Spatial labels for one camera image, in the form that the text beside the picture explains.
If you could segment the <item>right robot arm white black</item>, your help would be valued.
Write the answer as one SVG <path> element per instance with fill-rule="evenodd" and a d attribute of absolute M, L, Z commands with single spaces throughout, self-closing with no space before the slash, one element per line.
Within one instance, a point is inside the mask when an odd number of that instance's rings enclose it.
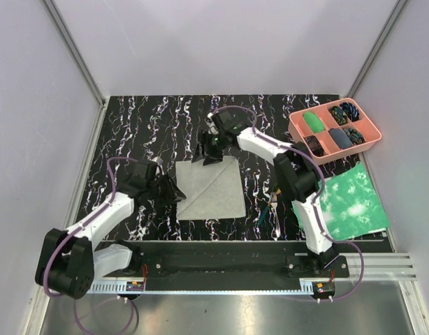
<path fill-rule="evenodd" d="M 272 164 L 283 198 L 299 214 L 308 250 L 308 268 L 315 276 L 325 276 L 338 257 L 333 238 L 329 236 L 320 206 L 325 179 L 319 166 L 301 142 L 290 144 L 277 140 L 238 117 L 231 109 L 221 107 L 206 117 L 208 129 L 198 134 L 192 161 L 212 165 L 223 161 L 229 147 L 247 151 Z"/>

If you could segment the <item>grey cloth napkin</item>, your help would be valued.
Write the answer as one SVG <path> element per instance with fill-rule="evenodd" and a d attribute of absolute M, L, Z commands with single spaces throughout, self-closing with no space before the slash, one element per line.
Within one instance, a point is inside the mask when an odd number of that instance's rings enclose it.
<path fill-rule="evenodd" d="M 243 218 L 245 197 L 239 162 L 232 156 L 204 166 L 201 161 L 178 161 L 177 187 L 186 195 L 178 202 L 179 221 Z"/>

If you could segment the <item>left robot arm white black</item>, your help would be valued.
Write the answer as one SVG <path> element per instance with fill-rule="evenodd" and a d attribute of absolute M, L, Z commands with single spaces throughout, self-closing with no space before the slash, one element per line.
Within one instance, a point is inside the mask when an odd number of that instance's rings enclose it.
<path fill-rule="evenodd" d="M 65 230 L 53 228 L 45 235 L 35 282 L 47 296 L 80 299 L 96 279 L 115 271 L 135 276 L 145 270 L 140 248 L 133 244 L 119 240 L 102 249 L 99 244 L 149 201 L 165 207 L 186 196 L 163 171 L 159 157 L 128 158 L 127 163 L 124 181 L 115 181 L 115 173 L 108 169 L 112 192 L 94 211 Z"/>

